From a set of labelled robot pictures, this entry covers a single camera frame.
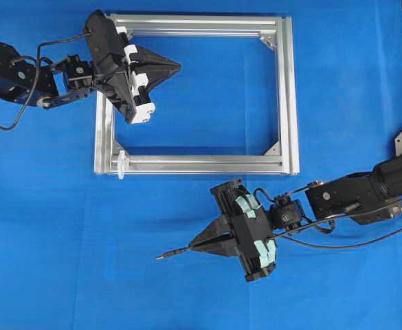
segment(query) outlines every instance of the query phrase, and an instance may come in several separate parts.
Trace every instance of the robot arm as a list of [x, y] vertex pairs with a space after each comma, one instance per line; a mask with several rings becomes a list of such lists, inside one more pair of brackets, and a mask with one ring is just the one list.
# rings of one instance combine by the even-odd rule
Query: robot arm
[[[86, 21], [84, 33], [66, 41], [86, 37], [92, 62], [78, 55], [59, 63], [48, 58], [21, 56], [12, 46], [0, 43], [0, 98], [17, 104], [50, 109], [101, 91], [129, 124], [147, 122], [155, 105], [149, 92], [181, 66], [146, 48], [129, 43], [126, 31], [96, 11]], [[66, 93], [59, 95], [54, 75], [62, 74]]]
[[[291, 196], [305, 190], [317, 221], [306, 217], [299, 200]], [[262, 191], [272, 203], [265, 210], [256, 197]], [[312, 182], [304, 188], [272, 199], [258, 188], [250, 194], [241, 180], [231, 181], [211, 190], [222, 215], [188, 245], [158, 256], [164, 259], [192, 250], [221, 256], [237, 256], [245, 279], [266, 277], [276, 267], [276, 238], [316, 228], [330, 234], [334, 220], [350, 217], [360, 225], [391, 219], [402, 213], [402, 155], [377, 164], [372, 172], [353, 173], [334, 181]], [[331, 228], [321, 228], [328, 222]]]

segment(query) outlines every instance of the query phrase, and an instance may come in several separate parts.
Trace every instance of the aluminum extrusion bar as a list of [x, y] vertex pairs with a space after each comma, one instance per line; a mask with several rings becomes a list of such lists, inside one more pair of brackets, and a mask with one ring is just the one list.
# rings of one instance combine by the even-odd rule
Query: aluminum extrusion bar
[[260, 156], [129, 155], [115, 140], [112, 104], [98, 92], [94, 171], [97, 174], [290, 174], [300, 171], [292, 20], [268, 16], [110, 14], [132, 36], [257, 37], [276, 52], [278, 141]]

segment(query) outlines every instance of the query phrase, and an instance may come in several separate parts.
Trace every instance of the black cable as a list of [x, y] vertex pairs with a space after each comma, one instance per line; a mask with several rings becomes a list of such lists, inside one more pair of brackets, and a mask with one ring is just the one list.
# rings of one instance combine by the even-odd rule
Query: black cable
[[[307, 221], [307, 223], [313, 223], [312, 220], [310, 220], [308, 217], [303, 217]], [[323, 234], [330, 234], [335, 230], [335, 221], [333, 220], [328, 220], [328, 223], [330, 225], [330, 228], [323, 228], [319, 227], [319, 225], [314, 225], [314, 228], [318, 230], [319, 232], [322, 232]]]
[[[11, 64], [11, 65], [14, 65], [14, 64], [17, 63], [17, 62], [24, 61], [24, 60], [33, 61], [34, 64], [37, 63], [37, 60], [36, 60], [34, 57], [28, 56], [28, 55], [22, 55], [22, 56], [13, 58], [13, 59], [10, 61], [10, 64]], [[54, 64], [54, 62], [53, 62], [52, 60], [50, 60], [48, 57], [42, 57], [42, 58], [41, 58], [41, 61], [47, 63], [48, 65]]]
[[257, 192], [258, 192], [258, 191], [260, 191], [260, 192], [265, 196], [265, 198], [266, 198], [268, 201], [270, 201], [271, 203], [275, 203], [275, 202], [276, 202], [274, 199], [272, 199], [272, 198], [269, 196], [268, 192], [267, 192], [265, 189], [261, 188], [261, 187], [256, 188], [255, 191], [253, 192], [253, 195], [255, 196], [257, 202], [259, 202], [259, 200], [258, 200], [258, 198], [257, 198]]
[[398, 230], [395, 230], [394, 232], [391, 232], [389, 234], [386, 234], [384, 236], [378, 237], [377, 239], [373, 239], [371, 241], [363, 242], [363, 243], [358, 243], [358, 244], [352, 244], [352, 245], [339, 245], [339, 246], [329, 246], [329, 245], [317, 245], [317, 244], [311, 244], [311, 243], [306, 243], [299, 241], [297, 239], [292, 239], [291, 237], [285, 237], [281, 236], [282, 239], [287, 239], [288, 241], [304, 245], [308, 248], [314, 248], [314, 249], [323, 249], [323, 250], [349, 250], [349, 249], [356, 249], [356, 248], [362, 248], [363, 246], [367, 246], [379, 241], [382, 241], [384, 239], [388, 239], [391, 236], [394, 236], [398, 233], [402, 232], [402, 228], [399, 228]]
[[[19, 122], [19, 120], [21, 119], [21, 117], [23, 115], [23, 112], [25, 111], [26, 107], [28, 106], [28, 103], [30, 102], [31, 97], [34, 94], [34, 90], [36, 89], [38, 78], [39, 78], [40, 72], [41, 72], [41, 63], [42, 63], [42, 61], [44, 61], [46, 59], [45, 57], [41, 58], [42, 47], [45, 47], [45, 46], [48, 46], [48, 45], [57, 45], [59, 43], [70, 43], [72, 41], [81, 39], [84, 36], [89, 36], [89, 35], [90, 35], [90, 33], [82, 33], [82, 34], [79, 34], [78, 36], [73, 36], [72, 38], [68, 38], [68, 39], [50, 41], [50, 42], [47, 42], [47, 43], [41, 43], [37, 47], [36, 73], [34, 75], [33, 85], [31, 86], [31, 89], [30, 89], [30, 92], [28, 94], [28, 97], [27, 97], [25, 103], [23, 103], [23, 106], [21, 107], [21, 110], [19, 110], [19, 112], [17, 113], [17, 116], [14, 119], [14, 122], [10, 126], [1, 126], [0, 125], [1, 130], [3, 130], [3, 131], [11, 131], [14, 127], [16, 127], [17, 123]], [[34, 58], [31, 58], [31, 56], [21, 56], [21, 58], [23, 58], [23, 59], [31, 59], [31, 61], [34, 60]]]
[[308, 223], [307, 225], [302, 225], [299, 228], [295, 228], [295, 229], [291, 229], [291, 230], [285, 230], [284, 232], [281, 232], [280, 234], [274, 235], [274, 238], [280, 237], [280, 236], [283, 236], [283, 235], [286, 235], [286, 234], [290, 234], [292, 232], [305, 230], [305, 229], [311, 228], [311, 227], [313, 227], [315, 225], [318, 225], [319, 223], [327, 222], [328, 220], [336, 220], [336, 219], [341, 219], [341, 218], [352, 218], [352, 217], [363, 217], [364, 215], [370, 215], [372, 213], [375, 213], [375, 212], [378, 212], [378, 211], [381, 211], [381, 210], [385, 210], [389, 206], [396, 205], [396, 204], [398, 204], [400, 202], [402, 202], [402, 198], [398, 199], [397, 201], [393, 201], [392, 203], [386, 204], [384, 206], [381, 206], [379, 208], [375, 208], [374, 210], [370, 210], [370, 211], [367, 211], [367, 212], [359, 212], [359, 213], [353, 213], [353, 214], [349, 214], [349, 215], [341, 214], [341, 215], [335, 215], [333, 217], [317, 219], [313, 223]]

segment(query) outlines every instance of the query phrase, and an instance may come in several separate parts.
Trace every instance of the aluminum frame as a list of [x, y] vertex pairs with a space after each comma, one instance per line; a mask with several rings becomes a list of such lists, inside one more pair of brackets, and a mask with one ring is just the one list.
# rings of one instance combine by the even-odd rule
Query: aluminum frame
[[129, 155], [115, 140], [114, 109], [98, 92], [94, 171], [97, 174], [289, 174], [300, 171], [291, 17], [110, 14], [133, 36], [259, 38], [276, 52], [278, 141], [261, 156]]

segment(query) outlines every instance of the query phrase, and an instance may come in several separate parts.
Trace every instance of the blue background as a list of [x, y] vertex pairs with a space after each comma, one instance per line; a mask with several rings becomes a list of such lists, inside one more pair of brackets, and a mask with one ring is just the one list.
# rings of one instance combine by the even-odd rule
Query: blue background
[[[399, 0], [0, 0], [0, 41], [35, 55], [39, 43], [81, 32], [98, 8], [293, 17], [301, 173], [244, 176], [251, 190], [263, 186], [275, 195], [394, 155], [402, 129]], [[183, 70], [152, 93], [151, 122], [126, 126], [118, 118], [118, 139], [129, 150], [267, 149], [276, 119], [264, 45], [135, 42]], [[89, 58], [84, 41], [44, 54]], [[0, 122], [17, 111], [0, 101]], [[51, 111], [28, 109], [16, 130], [0, 131], [0, 330], [402, 329], [402, 234], [348, 252], [280, 240], [276, 271], [250, 284], [235, 258], [188, 252], [156, 262], [218, 215], [209, 189], [234, 177], [96, 176], [94, 120], [92, 96]], [[307, 231], [300, 238], [353, 243], [400, 226], [402, 217], [368, 227], [343, 220], [331, 236]]]

